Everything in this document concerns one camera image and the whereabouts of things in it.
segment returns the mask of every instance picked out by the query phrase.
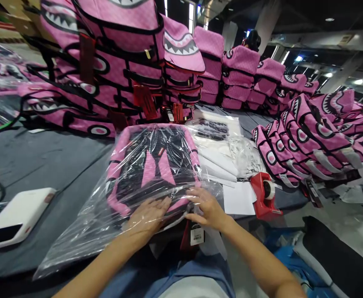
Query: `packing tape roll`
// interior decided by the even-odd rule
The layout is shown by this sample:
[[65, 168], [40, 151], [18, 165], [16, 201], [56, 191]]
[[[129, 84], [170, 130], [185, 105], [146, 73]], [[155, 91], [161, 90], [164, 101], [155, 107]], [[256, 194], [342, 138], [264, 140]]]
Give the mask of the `packing tape roll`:
[[275, 186], [269, 180], [263, 180], [263, 187], [264, 187], [264, 198], [265, 199], [273, 199], [275, 197]]

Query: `blue cloth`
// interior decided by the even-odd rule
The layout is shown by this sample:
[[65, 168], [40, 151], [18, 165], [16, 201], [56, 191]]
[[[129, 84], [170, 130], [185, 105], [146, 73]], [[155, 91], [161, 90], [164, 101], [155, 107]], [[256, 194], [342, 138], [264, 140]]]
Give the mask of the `blue cloth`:
[[235, 298], [230, 269], [220, 254], [205, 256], [199, 251], [195, 259], [186, 262], [179, 260], [177, 252], [178, 248], [167, 247], [156, 260], [145, 246], [115, 275], [100, 298], [157, 298], [188, 276], [210, 277], [230, 298]]

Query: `hand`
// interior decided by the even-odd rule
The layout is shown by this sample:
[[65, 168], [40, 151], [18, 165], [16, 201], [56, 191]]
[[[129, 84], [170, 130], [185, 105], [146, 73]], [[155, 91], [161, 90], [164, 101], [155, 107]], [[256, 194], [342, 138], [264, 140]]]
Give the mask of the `hand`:
[[222, 231], [226, 224], [232, 220], [228, 216], [216, 198], [203, 188], [192, 187], [187, 191], [187, 199], [199, 206], [203, 212], [203, 216], [198, 214], [187, 214], [186, 218], [190, 219], [202, 226], [209, 226], [215, 230]]
[[137, 250], [148, 243], [164, 223], [163, 216], [169, 209], [171, 199], [148, 199], [144, 201], [131, 215], [124, 237], [133, 238]]

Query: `gray table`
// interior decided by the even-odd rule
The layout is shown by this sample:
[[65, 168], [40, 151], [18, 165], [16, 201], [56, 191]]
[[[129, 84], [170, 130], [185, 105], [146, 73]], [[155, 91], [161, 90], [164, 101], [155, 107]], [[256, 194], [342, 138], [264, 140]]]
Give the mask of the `gray table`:
[[[201, 109], [238, 117], [244, 135], [271, 118], [253, 113], [223, 111], [219, 107]], [[0, 278], [32, 272], [41, 263], [52, 243], [75, 220], [106, 169], [112, 141], [45, 131], [31, 134], [26, 128], [0, 133], [0, 183], [6, 187], [4, 201], [24, 190], [53, 187], [58, 195], [39, 222], [20, 244], [0, 249]], [[285, 210], [307, 203], [299, 190], [276, 189], [275, 205]], [[179, 235], [183, 227], [169, 231]]]

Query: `white power bank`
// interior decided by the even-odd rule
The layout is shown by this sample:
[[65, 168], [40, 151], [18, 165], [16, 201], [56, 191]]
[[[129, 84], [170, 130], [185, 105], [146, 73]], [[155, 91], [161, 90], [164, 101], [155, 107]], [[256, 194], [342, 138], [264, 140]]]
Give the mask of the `white power bank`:
[[26, 239], [55, 193], [50, 187], [18, 193], [0, 211], [0, 248]]

